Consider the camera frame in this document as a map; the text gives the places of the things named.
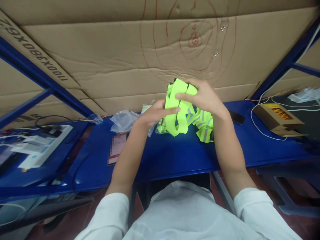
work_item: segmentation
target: plastic bag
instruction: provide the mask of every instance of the plastic bag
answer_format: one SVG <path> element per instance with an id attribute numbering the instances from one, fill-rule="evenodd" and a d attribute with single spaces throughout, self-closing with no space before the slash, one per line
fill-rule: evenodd
<path id="1" fill-rule="evenodd" d="M 111 127 L 110 130 L 116 133 L 130 132 L 134 122 L 137 120 L 139 116 L 140 115 L 138 113 L 129 110 L 117 112 L 115 115 L 113 115 L 112 118 L 110 118 L 110 120 L 114 122 L 114 125 Z"/>

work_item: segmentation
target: person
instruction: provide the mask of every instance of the person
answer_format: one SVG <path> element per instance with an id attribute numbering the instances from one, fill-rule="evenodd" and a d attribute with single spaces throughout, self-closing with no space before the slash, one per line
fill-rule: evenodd
<path id="1" fill-rule="evenodd" d="M 191 182 L 175 181 L 155 194 L 146 211 L 127 229 L 129 196 L 150 126 L 178 108 L 154 103 L 134 123 L 115 164 L 112 180 L 87 228 L 76 240 L 93 239 L 301 239 L 248 174 L 232 119 L 211 86 L 187 79 L 196 95 L 177 94 L 212 113 L 214 144 L 223 176 L 234 199 L 235 215 L 215 203 L 212 193 Z"/>

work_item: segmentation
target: fluorescent green fabric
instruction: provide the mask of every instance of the fluorescent green fabric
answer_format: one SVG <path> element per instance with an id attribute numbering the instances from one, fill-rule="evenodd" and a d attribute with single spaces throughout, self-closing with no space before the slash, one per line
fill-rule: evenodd
<path id="1" fill-rule="evenodd" d="M 193 124 L 199 129 L 197 135 L 202 142 L 212 142 L 210 136 L 213 130 L 212 115 L 197 108 L 195 113 L 190 102 L 176 99 L 177 93 L 196 95 L 198 90 L 191 84 L 187 84 L 180 79 L 175 79 L 174 83 L 168 85 L 165 108 L 180 107 L 180 112 L 171 114 L 159 121 L 157 132 L 170 133 L 177 136 L 179 133 L 187 133 L 188 126 Z"/>

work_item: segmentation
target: blue stool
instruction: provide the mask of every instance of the blue stool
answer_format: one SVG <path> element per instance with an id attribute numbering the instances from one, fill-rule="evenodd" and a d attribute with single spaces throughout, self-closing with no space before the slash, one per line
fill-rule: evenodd
<path id="1" fill-rule="evenodd" d="M 299 206 L 293 202 L 277 177 L 300 178 L 307 181 L 318 193 L 320 192 L 320 167 L 316 162 L 287 162 L 269 166 L 257 167 L 256 172 L 263 177 L 266 184 L 272 187 L 284 201 L 279 206 L 288 215 L 320 218 L 320 207 Z"/>

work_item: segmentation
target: white cable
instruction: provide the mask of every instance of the white cable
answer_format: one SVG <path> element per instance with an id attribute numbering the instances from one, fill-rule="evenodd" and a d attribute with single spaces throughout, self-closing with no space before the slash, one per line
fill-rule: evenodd
<path id="1" fill-rule="evenodd" d="M 9 146 L 9 147 L 16 147 L 14 145 L 11 145 L 11 144 L 0 144 L 0 146 Z"/>
<path id="2" fill-rule="evenodd" d="M 15 129 L 28 129 L 28 130 L 38 130 L 39 128 L 15 128 Z"/>
<path id="3" fill-rule="evenodd" d="M 23 136 L 23 135 L 8 135 L 8 136 L 2 136 L 0 138 L 8 138 L 8 137 L 23 137 L 23 138 L 26 138 L 26 136 Z"/>
<path id="4" fill-rule="evenodd" d="M 286 104 L 283 104 L 283 103 L 278 103 L 278 102 L 276 102 L 275 100 L 273 100 L 272 97 L 271 97 L 271 100 L 272 100 L 274 103 L 277 103 L 277 104 L 280 104 L 280 105 L 283 105 L 283 106 L 286 106 L 286 107 L 318 107 L 318 106 L 320 106 L 320 104 L 318 104 L 318 105 L 311 105 L 311 106 L 290 106 L 290 105 L 286 105 Z"/>
<path id="5" fill-rule="evenodd" d="M 317 36 L 319 30 L 320 30 L 320 24 L 318 25 L 317 29 L 314 31 L 313 36 L 312 36 L 312 38 L 310 39 L 307 47 L 304 49 L 303 53 L 301 54 L 301 56 L 298 58 L 298 60 L 297 60 L 295 63 L 299 62 L 299 61 L 301 60 L 301 58 L 306 54 L 306 52 L 308 51 L 309 47 L 311 46 L 313 40 L 314 40 L 315 37 Z M 288 72 L 290 72 L 290 70 L 291 70 L 291 68 L 288 69 L 288 71 L 286 71 L 285 74 L 283 74 L 282 77 L 279 78 L 274 84 L 272 84 L 271 87 L 269 87 L 263 94 L 261 94 L 261 96 L 260 96 L 260 98 L 259 98 L 259 101 L 258 101 L 258 104 L 260 104 L 260 101 L 261 101 L 262 96 L 265 95 L 277 82 L 279 82 L 281 79 L 283 79 L 284 76 L 287 75 Z"/>
<path id="6" fill-rule="evenodd" d="M 314 98 L 314 100 L 316 100 L 316 102 L 318 103 L 317 106 L 320 105 L 320 102 L 318 99 Z M 289 112 L 293 112 L 293 111 L 309 111 L 309 112 L 316 112 L 316 111 L 320 111 L 320 107 L 318 109 L 292 109 L 292 110 L 288 110 Z"/>
<path id="7" fill-rule="evenodd" d="M 317 36 L 319 30 L 320 30 L 320 23 L 319 23 L 317 29 L 314 31 L 312 38 L 310 39 L 308 45 L 306 46 L 306 48 L 304 49 L 303 53 L 300 55 L 300 57 L 298 58 L 298 60 L 296 61 L 296 63 L 299 62 L 299 61 L 301 60 L 301 58 L 305 55 L 305 53 L 308 51 L 308 49 L 310 48 L 313 40 L 314 40 L 315 37 Z M 281 79 L 283 79 L 284 76 L 287 75 L 288 72 L 290 72 L 290 70 L 291 70 L 291 68 L 288 69 L 277 81 L 275 81 L 275 83 L 272 84 L 264 93 L 261 94 L 261 96 L 260 96 L 260 98 L 259 98 L 259 101 L 258 101 L 258 104 L 257 104 L 256 106 L 262 104 L 262 103 L 260 103 L 260 102 L 261 102 L 261 99 L 262 99 L 263 95 L 265 95 L 274 85 L 276 85 L 277 82 L 279 82 Z M 285 139 L 277 139 L 277 138 L 269 137 L 269 136 L 265 135 L 263 132 L 260 131 L 260 129 L 259 129 L 259 128 L 257 127 L 257 125 L 254 123 L 253 118 L 252 118 L 252 111 L 253 111 L 253 109 L 254 109 L 256 106 L 254 106 L 254 107 L 252 108 L 252 110 L 251 110 L 251 112 L 250 112 L 250 116 L 251 116 L 251 120 L 252 120 L 253 125 L 258 129 L 258 131 L 259 131 L 262 135 L 264 135 L 264 136 L 266 136 L 266 137 L 268 137 L 268 138 L 272 138 L 272 139 L 279 140 L 279 141 L 285 141 L 285 140 L 287 140 L 287 137 L 286 137 Z"/>
<path id="8" fill-rule="evenodd" d="M 0 206 L 15 206 L 15 207 L 21 208 L 23 210 L 23 212 L 18 217 L 16 217 L 16 219 L 14 219 L 10 222 L 7 222 L 7 223 L 2 223 L 2 224 L 0 224 L 0 227 L 17 221 L 27 211 L 25 207 L 18 205 L 18 204 L 15 204 L 15 203 L 0 203 Z"/>
<path id="9" fill-rule="evenodd" d="M 287 140 L 287 137 L 285 137 L 284 139 L 278 139 L 278 138 L 273 138 L 273 137 L 270 137 L 270 136 L 268 136 L 268 135 L 265 135 L 263 132 L 260 131 L 260 129 L 257 127 L 257 125 L 256 125 L 256 124 L 254 123 L 254 121 L 253 121 L 252 111 L 254 110 L 254 108 L 257 107 L 257 106 L 259 106 L 259 105 L 261 105 L 261 104 L 266 103 L 266 102 L 269 100 L 269 98 L 270 98 L 270 97 L 268 97 L 265 102 L 259 103 L 259 104 L 255 105 L 255 106 L 251 109 L 250 117 L 251 117 L 252 123 L 253 123 L 253 125 L 258 129 L 258 131 L 259 131 L 262 135 L 264 135 L 264 136 L 266 136 L 266 137 L 268 137 L 268 138 L 274 139 L 274 140 L 285 141 L 285 140 Z"/>

